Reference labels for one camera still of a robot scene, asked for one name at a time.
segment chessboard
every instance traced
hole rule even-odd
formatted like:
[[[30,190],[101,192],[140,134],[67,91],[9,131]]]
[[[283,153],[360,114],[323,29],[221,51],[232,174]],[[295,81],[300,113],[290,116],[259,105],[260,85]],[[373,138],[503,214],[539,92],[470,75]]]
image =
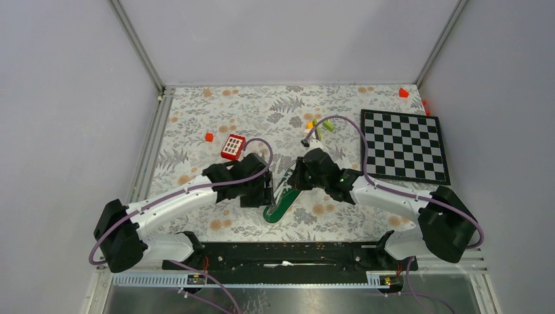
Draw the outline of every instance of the chessboard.
[[[449,185],[449,171],[435,116],[362,110],[368,174],[376,178]],[[364,159],[364,144],[361,155]]]

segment floral pattern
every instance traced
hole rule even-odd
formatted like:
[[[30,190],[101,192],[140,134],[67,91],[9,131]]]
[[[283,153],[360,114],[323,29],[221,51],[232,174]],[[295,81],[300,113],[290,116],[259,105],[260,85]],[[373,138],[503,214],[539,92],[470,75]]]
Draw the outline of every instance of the floral pattern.
[[[399,97],[399,88],[410,93]],[[150,196],[190,181],[211,164],[224,162],[221,148],[230,133],[261,137],[274,150],[271,166],[277,184],[306,149],[300,144],[306,124],[340,114],[360,121],[361,109],[425,114],[414,85],[184,87],[175,91],[158,155]],[[340,167],[360,168],[360,139],[344,121],[321,128],[322,144]],[[207,132],[213,142],[205,141]],[[268,149],[253,142],[247,152],[265,159]],[[388,181],[413,189],[432,184]],[[267,224],[263,207],[240,208],[239,199],[187,213],[161,232],[193,231],[200,241],[376,241],[388,230],[414,227],[408,219],[371,206],[332,200],[322,190],[303,192],[276,224]]]

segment wall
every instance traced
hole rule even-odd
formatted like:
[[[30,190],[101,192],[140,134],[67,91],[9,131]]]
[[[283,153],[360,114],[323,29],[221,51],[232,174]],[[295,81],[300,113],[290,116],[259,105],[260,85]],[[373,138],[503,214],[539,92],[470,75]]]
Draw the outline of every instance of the wall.
[[[166,84],[414,82],[457,0],[121,0]]]
[[[0,313],[78,313],[156,92],[106,1],[0,4]]]
[[[555,2],[470,1],[421,89],[503,313],[552,313]]]

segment orange block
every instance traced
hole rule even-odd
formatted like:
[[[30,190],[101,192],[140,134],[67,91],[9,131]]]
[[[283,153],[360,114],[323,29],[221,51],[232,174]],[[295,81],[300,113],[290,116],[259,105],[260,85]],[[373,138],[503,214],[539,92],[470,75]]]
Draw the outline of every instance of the orange block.
[[[408,92],[404,90],[402,87],[399,89],[399,97],[407,98],[408,95],[409,95]]]

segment gray floor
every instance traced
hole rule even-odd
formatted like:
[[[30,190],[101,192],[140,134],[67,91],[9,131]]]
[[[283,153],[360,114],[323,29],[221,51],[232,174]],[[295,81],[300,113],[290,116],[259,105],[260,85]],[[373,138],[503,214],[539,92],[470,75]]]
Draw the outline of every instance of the gray floor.
[[[480,313],[471,283],[464,275],[411,275],[418,292],[439,296],[457,313]],[[245,314],[249,313],[427,313],[412,296],[388,297],[369,289],[232,289]],[[221,289],[205,288],[199,296],[226,309],[231,301]],[[433,313],[451,313],[440,302],[421,298]],[[198,300],[185,299],[173,288],[113,287],[104,314],[221,313]]]

